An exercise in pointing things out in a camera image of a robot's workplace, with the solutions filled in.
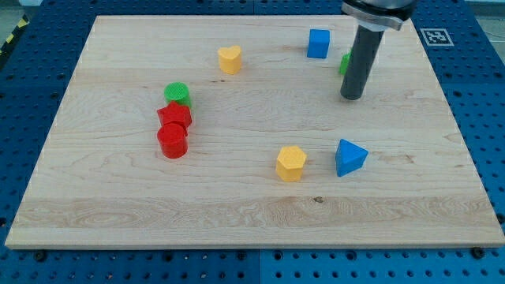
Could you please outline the robot arm flange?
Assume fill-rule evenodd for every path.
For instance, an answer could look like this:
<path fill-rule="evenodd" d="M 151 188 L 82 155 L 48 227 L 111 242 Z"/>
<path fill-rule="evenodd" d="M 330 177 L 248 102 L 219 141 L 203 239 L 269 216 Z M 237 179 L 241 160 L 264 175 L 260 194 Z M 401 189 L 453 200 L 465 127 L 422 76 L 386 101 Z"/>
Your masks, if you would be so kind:
<path fill-rule="evenodd" d="M 372 32 L 399 31 L 411 18 L 417 0 L 343 0 L 341 11 Z"/>

